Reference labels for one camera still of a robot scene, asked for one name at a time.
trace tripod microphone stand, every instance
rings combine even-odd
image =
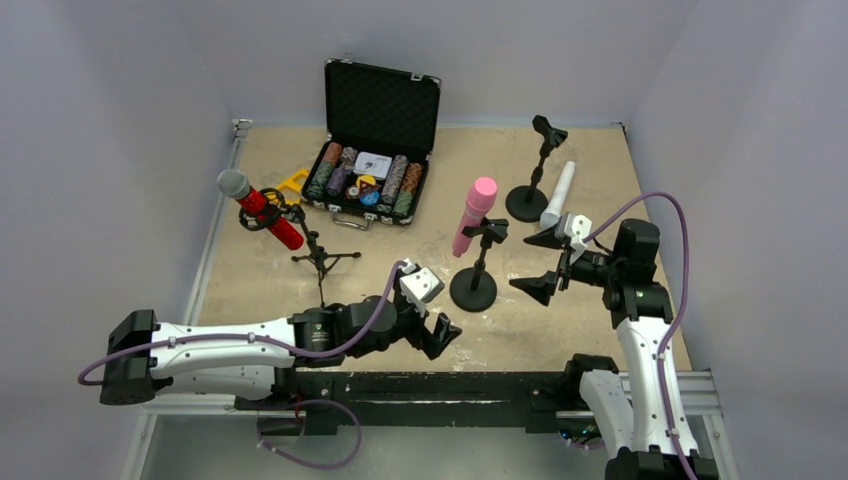
[[[323,308],[326,306],[324,303],[324,278],[336,266],[340,259],[359,258],[362,256],[362,253],[327,253],[324,247],[318,245],[318,232],[309,230],[309,227],[306,226],[306,212],[303,211],[303,208],[300,205],[286,205],[283,208],[286,211],[286,217],[289,221],[300,225],[300,229],[303,230],[303,238],[306,239],[306,246],[309,248],[309,255],[293,256],[292,261],[299,262],[301,260],[307,260],[315,266],[315,270],[318,271],[318,292],[321,294],[321,308]],[[332,263],[327,265],[327,260],[332,260]]]

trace white wall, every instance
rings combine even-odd
[[[440,121],[621,121],[696,0],[180,0],[230,111],[324,124],[323,61],[442,77]]]
[[[746,479],[846,475],[847,3],[699,2],[630,132],[688,214],[686,344]],[[678,285],[673,210],[649,212]]]
[[[137,411],[75,378],[131,310],[180,320],[231,124],[168,2],[0,12],[0,477],[115,479]]]

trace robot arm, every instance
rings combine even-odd
[[[527,237],[526,243],[563,252],[555,271],[514,279],[510,285],[543,305],[572,280],[603,287],[604,306],[627,359],[632,399],[625,396],[617,371],[576,365],[566,366],[566,371],[579,370],[573,379],[603,436],[610,458],[607,478],[685,478],[680,476],[682,467],[668,428],[663,387],[671,398],[674,433],[694,470],[703,472],[699,478],[716,478],[714,462],[699,458],[698,444],[686,422],[671,344],[659,351],[672,321],[668,292],[653,280],[659,229],[642,220],[624,220],[608,253],[587,250],[585,238],[590,230],[588,218],[569,213],[559,224]],[[665,361],[662,380],[657,369],[660,356]]]
[[[395,276],[392,302],[386,302],[370,329],[344,352],[323,358],[313,358],[309,353],[328,352],[353,339],[375,313],[380,297],[311,308],[267,322],[214,327],[159,322],[152,310],[139,310],[109,336],[108,353],[146,343],[160,342],[163,346],[107,363],[100,403],[136,404],[169,393],[232,394],[262,400],[291,391],[291,385],[285,383],[291,382],[296,367],[340,365],[345,356],[385,351],[403,338],[435,359],[462,333],[444,314],[439,315],[433,332],[425,326],[429,315],[426,305],[443,289],[444,283],[432,270],[406,260]],[[212,338],[180,341],[190,336]],[[263,342],[262,338],[257,340],[266,336],[297,347],[304,354]]]

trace microphone grille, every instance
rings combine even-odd
[[[224,170],[218,175],[218,190],[224,196],[241,200],[250,193],[250,184],[247,181],[247,175],[235,168]]]

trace white microphone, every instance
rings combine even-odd
[[[559,221],[559,217],[562,215],[562,205],[565,203],[565,197],[568,195],[569,187],[571,187],[572,178],[574,178],[574,162],[569,160],[565,163],[565,167],[559,175],[548,208],[539,217],[539,226],[542,227],[542,230],[553,227]]]

